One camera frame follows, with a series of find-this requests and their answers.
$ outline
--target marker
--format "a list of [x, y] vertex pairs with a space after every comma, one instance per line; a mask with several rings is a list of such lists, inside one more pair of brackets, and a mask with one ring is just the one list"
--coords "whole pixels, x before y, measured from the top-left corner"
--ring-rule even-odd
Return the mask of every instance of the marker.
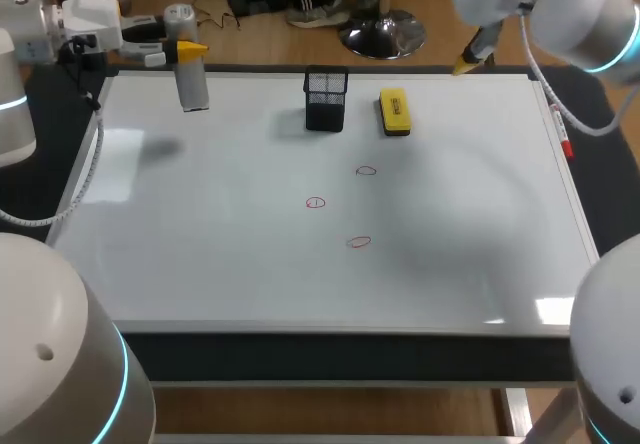
[[569, 141], [567, 128], [564, 127], [564, 121], [562, 120], [560, 108], [556, 104], [551, 104], [549, 106], [549, 109], [551, 110], [551, 116], [553, 117], [553, 123], [556, 126], [556, 132], [558, 133], [558, 139], [560, 139], [560, 145], [562, 146], [564, 157], [568, 161], [570, 161], [574, 158], [573, 148], [571, 147], [571, 142]]

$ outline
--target white cylinder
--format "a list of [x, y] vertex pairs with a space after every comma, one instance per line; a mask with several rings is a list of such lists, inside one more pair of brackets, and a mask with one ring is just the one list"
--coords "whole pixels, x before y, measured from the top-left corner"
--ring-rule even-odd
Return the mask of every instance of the white cylinder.
[[0, 442], [151, 442], [140, 364], [75, 270], [49, 247], [0, 234]]
[[[626, 55], [637, 47], [640, 10], [633, 0], [538, 0], [531, 33], [554, 56], [618, 82], [629, 82]], [[638, 66], [633, 69], [637, 74]]]
[[589, 272], [571, 315], [571, 350], [593, 442], [640, 442], [640, 236]]
[[36, 149], [27, 96], [9, 33], [0, 29], [0, 167], [26, 159]]

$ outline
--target black mesh pen holder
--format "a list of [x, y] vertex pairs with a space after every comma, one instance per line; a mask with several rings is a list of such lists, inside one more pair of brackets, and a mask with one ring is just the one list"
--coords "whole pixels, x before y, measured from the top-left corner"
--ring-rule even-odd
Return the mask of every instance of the black mesh pen holder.
[[310, 131], [340, 132], [349, 70], [342, 66], [309, 66], [304, 75], [306, 126]]

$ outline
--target chair base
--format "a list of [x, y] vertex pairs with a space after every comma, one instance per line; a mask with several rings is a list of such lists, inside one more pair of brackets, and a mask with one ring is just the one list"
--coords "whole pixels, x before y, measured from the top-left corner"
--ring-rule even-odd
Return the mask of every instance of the chair base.
[[398, 59], [422, 47], [426, 31], [412, 14], [392, 10], [381, 18], [354, 17], [340, 28], [340, 41], [348, 49], [371, 59]]

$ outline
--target whiteboard eraser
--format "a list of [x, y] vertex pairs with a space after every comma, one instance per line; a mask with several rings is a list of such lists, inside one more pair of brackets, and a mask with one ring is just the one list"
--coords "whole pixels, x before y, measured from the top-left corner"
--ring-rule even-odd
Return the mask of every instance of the whiteboard eraser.
[[411, 133], [411, 116], [404, 89], [382, 89], [380, 111], [387, 136], [408, 136]]

